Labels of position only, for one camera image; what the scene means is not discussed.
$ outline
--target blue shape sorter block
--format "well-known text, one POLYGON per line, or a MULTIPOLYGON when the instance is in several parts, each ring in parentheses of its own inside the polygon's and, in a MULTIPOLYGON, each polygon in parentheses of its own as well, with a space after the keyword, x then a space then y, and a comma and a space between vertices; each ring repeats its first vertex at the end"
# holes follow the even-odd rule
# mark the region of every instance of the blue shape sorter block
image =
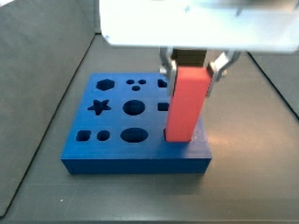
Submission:
POLYGON ((158 73, 93 73, 59 156, 69 173, 205 172, 201 120, 188 143, 164 141, 168 103, 158 73))

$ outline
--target circular hole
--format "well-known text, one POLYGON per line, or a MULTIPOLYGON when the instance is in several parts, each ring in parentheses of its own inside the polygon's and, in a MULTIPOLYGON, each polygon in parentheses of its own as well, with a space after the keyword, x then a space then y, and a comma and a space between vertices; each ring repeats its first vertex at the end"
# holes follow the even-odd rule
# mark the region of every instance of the circular hole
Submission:
POLYGON ((124 104, 122 110, 130 116, 137 116, 145 111, 145 105, 141 101, 132 100, 124 104))
POLYGON ((134 83, 133 80, 126 80, 126 81, 125 81, 125 84, 128 84, 128 85, 132 85, 133 83, 134 83))
POLYGON ((145 84, 145 80, 140 80, 137 83, 138 83, 140 85, 144 85, 144 84, 145 84))
POLYGON ((125 129, 120 134, 121 139, 130 143, 141 143, 148 138, 148 133, 144 129, 130 128, 125 129))
POLYGON ((137 91, 137 90, 140 90, 140 87, 138 87, 138 86, 133 86, 133 87, 132 87, 132 90, 133 90, 133 91, 137 91))
POLYGON ((106 130, 101 130, 98 133, 97 133, 97 140, 98 141, 106 141, 109 139, 109 132, 106 130))

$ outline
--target red rectangular prism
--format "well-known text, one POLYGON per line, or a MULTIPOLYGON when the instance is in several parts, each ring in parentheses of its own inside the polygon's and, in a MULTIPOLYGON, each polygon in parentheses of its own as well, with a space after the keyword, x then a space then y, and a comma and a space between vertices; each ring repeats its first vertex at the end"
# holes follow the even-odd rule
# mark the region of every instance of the red rectangular prism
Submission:
POLYGON ((178 66, 165 124, 166 142, 192 140, 209 84, 206 68, 178 66))

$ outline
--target star-shaped hole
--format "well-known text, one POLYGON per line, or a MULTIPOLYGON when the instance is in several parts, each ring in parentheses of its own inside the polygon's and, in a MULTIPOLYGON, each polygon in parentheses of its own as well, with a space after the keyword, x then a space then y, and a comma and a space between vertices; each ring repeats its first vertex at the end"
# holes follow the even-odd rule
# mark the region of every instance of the star-shaped hole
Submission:
POLYGON ((87 110, 94 110, 95 116, 101 114, 103 110, 110 110, 110 107, 107 106, 107 100, 103 101, 93 101, 93 106, 87 107, 87 110))

